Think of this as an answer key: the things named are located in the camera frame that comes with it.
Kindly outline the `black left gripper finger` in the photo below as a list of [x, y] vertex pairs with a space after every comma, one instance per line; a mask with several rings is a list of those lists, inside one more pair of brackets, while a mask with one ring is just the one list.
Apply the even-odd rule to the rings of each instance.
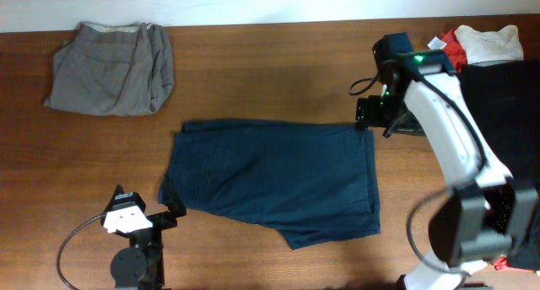
[[186, 207], [180, 202], [170, 202], [166, 204], [170, 215], [174, 218], [180, 218], [186, 216]]
[[123, 193], [124, 193], [124, 190], [123, 190], [122, 186], [117, 185], [115, 190], [113, 191], [111, 199], [109, 200], [109, 202], [107, 203], [107, 205], [105, 207], [104, 213], [109, 212], [113, 208], [113, 206], [116, 204], [116, 197], [123, 194]]

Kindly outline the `dark blue shorts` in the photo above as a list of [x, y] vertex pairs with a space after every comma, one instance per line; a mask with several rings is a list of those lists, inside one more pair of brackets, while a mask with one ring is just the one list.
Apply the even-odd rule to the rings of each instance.
[[375, 235], [374, 136], [350, 124], [187, 122], [158, 200], [275, 229], [294, 250]]

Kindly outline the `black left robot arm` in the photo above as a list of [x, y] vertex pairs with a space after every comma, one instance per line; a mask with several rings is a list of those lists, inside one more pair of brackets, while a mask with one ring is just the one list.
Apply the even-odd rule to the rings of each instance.
[[116, 289], [161, 289], [165, 285], [162, 232], [177, 227], [186, 207], [177, 196], [165, 204], [167, 210], [145, 215], [146, 204], [137, 192], [118, 185], [105, 207], [101, 225], [110, 234], [129, 241], [111, 260]]

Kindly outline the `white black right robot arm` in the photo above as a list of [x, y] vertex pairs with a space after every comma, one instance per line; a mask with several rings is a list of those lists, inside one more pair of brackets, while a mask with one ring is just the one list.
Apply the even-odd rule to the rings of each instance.
[[379, 95], [357, 93], [357, 129], [379, 127], [425, 135], [445, 188], [418, 201], [406, 222], [419, 264], [398, 289], [467, 289], [466, 280], [521, 248], [539, 195], [497, 158], [462, 95], [456, 70], [442, 50], [415, 51], [404, 32], [384, 35], [372, 48]]

